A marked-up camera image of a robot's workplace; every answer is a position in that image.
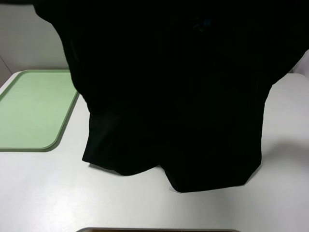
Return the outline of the black short sleeve t-shirt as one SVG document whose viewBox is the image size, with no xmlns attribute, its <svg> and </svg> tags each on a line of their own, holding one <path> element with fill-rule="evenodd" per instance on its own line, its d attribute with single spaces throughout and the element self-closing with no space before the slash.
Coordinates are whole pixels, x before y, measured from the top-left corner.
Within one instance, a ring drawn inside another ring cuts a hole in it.
<svg viewBox="0 0 309 232">
<path fill-rule="evenodd" d="M 44 0 L 90 112 L 82 160 L 160 166 L 178 192 L 244 185 L 271 87 L 309 48 L 306 0 Z"/>
</svg>

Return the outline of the light green plastic tray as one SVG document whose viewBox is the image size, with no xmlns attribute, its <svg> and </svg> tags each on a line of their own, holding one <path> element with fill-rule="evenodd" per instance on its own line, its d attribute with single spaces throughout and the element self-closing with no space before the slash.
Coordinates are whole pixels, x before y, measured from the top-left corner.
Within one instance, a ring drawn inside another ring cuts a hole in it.
<svg viewBox="0 0 309 232">
<path fill-rule="evenodd" d="M 60 140 L 78 96 L 68 70 L 20 72 L 0 95 L 0 149 L 52 147 Z"/>
</svg>

